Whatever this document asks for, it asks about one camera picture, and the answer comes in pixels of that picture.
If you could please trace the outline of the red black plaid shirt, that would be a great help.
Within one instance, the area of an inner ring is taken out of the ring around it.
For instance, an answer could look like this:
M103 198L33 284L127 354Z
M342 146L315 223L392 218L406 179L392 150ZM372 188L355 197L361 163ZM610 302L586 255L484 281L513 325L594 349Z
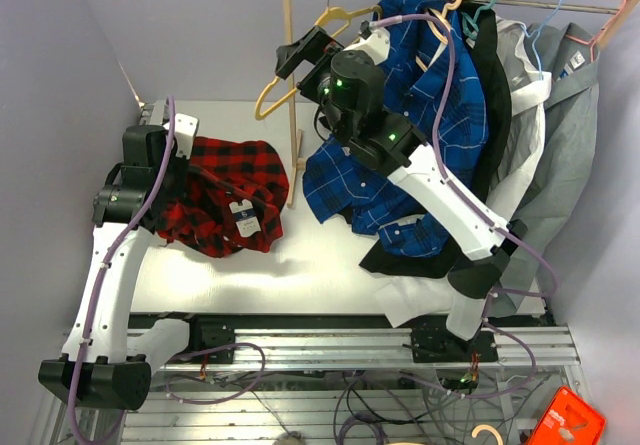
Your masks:
M267 253L283 236L281 211L289 182L281 159L267 142L231 142L198 137L194 141L185 194L162 214L157 234L204 255L223 258L247 249ZM229 209L250 200L261 231L242 238Z

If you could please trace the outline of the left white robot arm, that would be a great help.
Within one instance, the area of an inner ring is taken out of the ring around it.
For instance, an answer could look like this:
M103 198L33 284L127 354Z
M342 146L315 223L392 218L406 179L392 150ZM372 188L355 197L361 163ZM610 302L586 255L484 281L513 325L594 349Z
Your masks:
M92 260L75 323L60 357L42 361L38 371L39 383L62 401L74 396L80 407L137 410L173 355L192 362L203 352L203 336L182 319L128 334L142 261L167 202L184 190L198 125L177 116L168 159L167 124L134 125L122 136L123 159L93 200Z

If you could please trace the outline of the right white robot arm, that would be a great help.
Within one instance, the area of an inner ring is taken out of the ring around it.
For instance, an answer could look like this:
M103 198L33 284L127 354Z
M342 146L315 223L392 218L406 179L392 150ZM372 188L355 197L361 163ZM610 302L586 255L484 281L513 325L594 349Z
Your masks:
M443 165L435 140L384 106L385 75L379 65L389 50L384 29L367 31L356 44L343 47L315 26L277 48L275 74L286 79L302 62L311 63L297 88L319 105L338 142L408 193L457 243L461 255L447 273L453 299L440 345L448 358L459 361L475 350L490 293L518 247L509 231L522 237L527 228L481 202Z

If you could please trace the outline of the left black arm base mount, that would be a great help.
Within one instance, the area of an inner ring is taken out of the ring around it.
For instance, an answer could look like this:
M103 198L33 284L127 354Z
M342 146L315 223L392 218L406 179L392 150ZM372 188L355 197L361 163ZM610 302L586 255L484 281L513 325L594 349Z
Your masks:
M187 351L190 353L209 350L235 343L235 330L212 316L197 315L189 321L190 337ZM197 355L191 362L202 364L204 360L213 364L231 364L234 350L226 349L208 355Z

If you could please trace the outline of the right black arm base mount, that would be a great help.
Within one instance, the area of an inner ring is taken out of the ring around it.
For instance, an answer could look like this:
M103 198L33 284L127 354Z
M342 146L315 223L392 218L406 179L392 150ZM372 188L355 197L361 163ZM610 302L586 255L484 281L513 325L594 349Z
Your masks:
M492 363L498 360L494 335L479 332L470 340L463 340L450 333L444 326L414 328L410 342L403 344L415 363Z

